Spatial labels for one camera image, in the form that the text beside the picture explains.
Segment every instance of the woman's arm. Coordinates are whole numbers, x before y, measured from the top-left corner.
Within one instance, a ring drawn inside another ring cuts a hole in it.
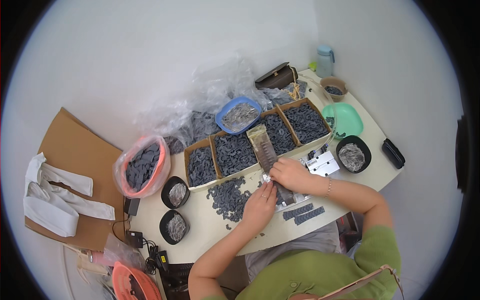
[[[272,219],[275,212],[276,187],[264,183],[245,204],[242,221],[231,233],[205,252],[193,265],[188,277],[191,300],[208,296],[225,296],[216,281],[237,253]]]
[[[325,197],[330,179],[311,174],[299,161],[281,157],[270,170],[270,177],[287,189]],[[375,225],[392,227],[388,205],[379,192],[365,185],[332,180],[328,199],[356,213],[364,214],[363,232]]]

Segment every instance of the black bowl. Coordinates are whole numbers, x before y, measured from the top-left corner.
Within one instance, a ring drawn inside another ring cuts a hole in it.
[[[180,215],[183,221],[185,222],[185,232],[183,233],[183,236],[179,241],[175,241],[170,237],[170,235],[168,234],[167,224],[170,222],[170,220],[174,217],[175,214],[180,215],[178,211],[173,209],[170,209],[169,211],[167,211],[163,215],[162,219],[160,220],[160,225],[159,225],[160,233],[162,234],[163,239],[166,240],[167,243],[169,243],[170,245],[178,244],[190,230],[190,225],[188,224],[187,220],[185,220],[185,218],[182,215]]]
[[[355,171],[355,172],[352,172],[348,168],[346,168],[344,166],[344,164],[342,163],[342,161],[340,160],[340,158],[338,159],[338,163],[341,164],[350,173],[357,174],[357,173],[362,172],[363,170],[365,170],[368,167],[368,165],[372,161],[372,154],[371,154],[370,149],[368,148],[367,144],[365,144],[365,142],[362,141],[361,138],[357,137],[356,135],[349,135],[349,136],[346,136],[345,138],[343,138],[336,145],[336,157],[338,157],[338,152],[340,151],[340,149],[342,149],[343,146],[345,146],[346,144],[349,144],[349,143],[354,143],[355,145],[357,145],[360,148],[360,150],[363,152],[363,155],[365,155],[365,163],[360,168],[360,170]]]
[[[186,188],[187,188],[187,191],[185,192],[185,195],[183,196],[183,200],[180,202],[180,204],[178,206],[174,206],[172,204],[172,202],[170,202],[170,197],[169,197],[169,194],[170,194],[170,190],[173,188],[173,186],[177,183],[181,183],[183,184]],[[187,184],[185,184],[185,182],[180,178],[180,177],[177,177],[177,176],[172,176],[170,177],[167,182],[165,183],[165,185],[163,186],[163,189],[162,189],[162,192],[160,194],[160,196],[162,197],[162,201],[163,203],[170,209],[176,209],[176,208],[179,208],[180,206],[184,205],[185,202],[187,202],[188,200],[188,197],[190,197],[190,190],[188,189],[188,186]]]

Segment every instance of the brown handbag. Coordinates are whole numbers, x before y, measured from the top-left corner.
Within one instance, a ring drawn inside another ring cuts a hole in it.
[[[297,70],[293,67],[290,67],[288,64],[288,62],[284,62],[259,79],[255,80],[255,86],[258,89],[265,87],[282,89],[288,84],[296,81],[299,77]]]

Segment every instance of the gold chain strap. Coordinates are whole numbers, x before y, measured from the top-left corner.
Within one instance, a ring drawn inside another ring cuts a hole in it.
[[[287,90],[287,89],[283,89],[282,91],[283,92],[286,92],[288,93],[288,95],[294,100],[294,101],[297,101],[297,100],[300,100],[300,84],[297,83],[297,79],[295,79],[296,77],[296,72],[295,70],[293,70],[292,67],[290,67],[290,65],[288,65],[288,67],[290,68],[290,70],[292,70],[292,74],[293,74],[293,92]]]

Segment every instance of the white cloth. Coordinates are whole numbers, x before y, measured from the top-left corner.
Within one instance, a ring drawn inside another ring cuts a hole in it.
[[[25,216],[62,237],[75,235],[78,214],[115,220],[112,206],[84,199],[49,183],[62,182],[77,192],[92,196],[93,179],[54,168],[46,161],[43,153],[40,153],[28,165],[25,175]]]

